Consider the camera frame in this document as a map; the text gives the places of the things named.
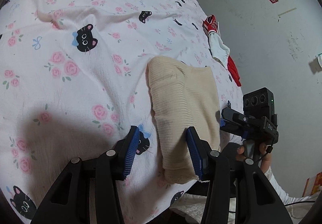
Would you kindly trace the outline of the person's right hand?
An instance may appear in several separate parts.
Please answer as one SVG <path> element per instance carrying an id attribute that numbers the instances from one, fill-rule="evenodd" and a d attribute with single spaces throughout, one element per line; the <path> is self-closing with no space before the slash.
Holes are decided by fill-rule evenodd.
<path id="1" fill-rule="evenodd" d="M 271 172 L 271 161 L 272 161 L 272 154 L 267 153 L 266 149 L 268 148 L 268 145 L 262 143 L 259 146 L 259 150 L 261 153 L 261 163 L 260 163 L 260 169 L 263 171 L 264 175 L 268 178 L 268 180 L 272 177 Z M 244 161 L 246 157 L 244 156 L 245 147 L 243 145 L 239 145 L 237 148 L 237 155 L 236 160 L 237 161 Z"/>

